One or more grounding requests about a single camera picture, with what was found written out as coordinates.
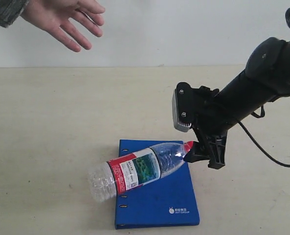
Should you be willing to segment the person's open hand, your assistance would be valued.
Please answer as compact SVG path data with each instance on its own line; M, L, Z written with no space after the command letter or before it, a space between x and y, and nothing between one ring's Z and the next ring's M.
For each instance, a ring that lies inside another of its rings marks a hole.
M74 19L96 37L101 37L105 7L96 0L30 0L21 17L45 31L68 49L90 50L91 42L69 21Z

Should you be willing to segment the grey sleeved forearm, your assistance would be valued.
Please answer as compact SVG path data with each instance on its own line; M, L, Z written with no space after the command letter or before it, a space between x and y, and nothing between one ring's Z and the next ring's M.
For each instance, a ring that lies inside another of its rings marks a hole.
M22 14L28 0L0 0L0 26L8 28Z

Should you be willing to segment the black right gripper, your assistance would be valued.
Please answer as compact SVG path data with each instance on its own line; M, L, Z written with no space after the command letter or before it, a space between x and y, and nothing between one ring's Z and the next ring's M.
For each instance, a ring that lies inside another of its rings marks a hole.
M192 88L186 82L176 86L179 119L192 124L190 129L198 141L184 143L185 162L208 161L208 167L225 166L226 132L233 127L233 120L222 106L214 101L219 89L200 86Z

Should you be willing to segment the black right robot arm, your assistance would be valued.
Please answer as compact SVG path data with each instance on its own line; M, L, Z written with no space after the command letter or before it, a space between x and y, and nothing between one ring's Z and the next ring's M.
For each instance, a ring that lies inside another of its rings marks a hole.
M263 118L264 105L282 97L290 97L290 41L274 37L256 47L244 70L222 90L179 82L172 97L174 127L193 130L197 137L184 160L222 168L228 130L247 116Z

